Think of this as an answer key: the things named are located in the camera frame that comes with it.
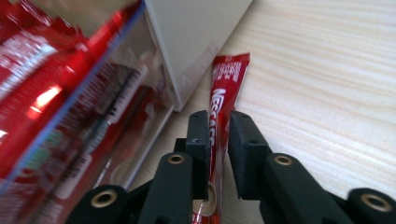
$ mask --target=red snack stick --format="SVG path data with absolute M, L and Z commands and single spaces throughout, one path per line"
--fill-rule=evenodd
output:
M 193 202 L 193 224 L 220 223 L 222 173 L 228 142 L 228 123 L 248 67 L 249 57 L 249 53 L 219 56 L 213 62 L 209 116 L 211 145 L 209 199 Z

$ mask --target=wooden table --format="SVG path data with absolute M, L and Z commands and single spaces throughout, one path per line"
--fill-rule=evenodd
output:
M 327 191 L 368 187 L 396 198 L 396 1 L 256 0 L 221 54 L 251 53 L 236 109 L 274 152 L 288 153 Z M 151 179 L 190 113 L 209 108 L 209 73 L 174 113 L 136 182 Z M 223 223 L 262 223 L 237 199 L 225 161 Z

